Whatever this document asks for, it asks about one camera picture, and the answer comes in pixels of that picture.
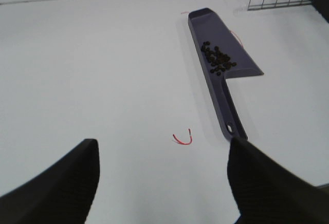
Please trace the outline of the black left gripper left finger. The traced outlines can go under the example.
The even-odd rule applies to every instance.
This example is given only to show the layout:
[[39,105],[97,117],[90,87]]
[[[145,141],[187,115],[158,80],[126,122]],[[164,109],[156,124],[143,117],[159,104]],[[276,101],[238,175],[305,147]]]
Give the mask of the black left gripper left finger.
[[45,171],[1,196],[1,223],[85,223],[99,178],[98,141],[85,139]]

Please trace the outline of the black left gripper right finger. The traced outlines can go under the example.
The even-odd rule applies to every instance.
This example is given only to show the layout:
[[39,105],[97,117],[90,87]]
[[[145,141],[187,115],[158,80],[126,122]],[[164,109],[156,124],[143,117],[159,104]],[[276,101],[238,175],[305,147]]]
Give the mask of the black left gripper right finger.
[[328,223],[328,186],[315,187],[234,137],[227,164],[236,223]]

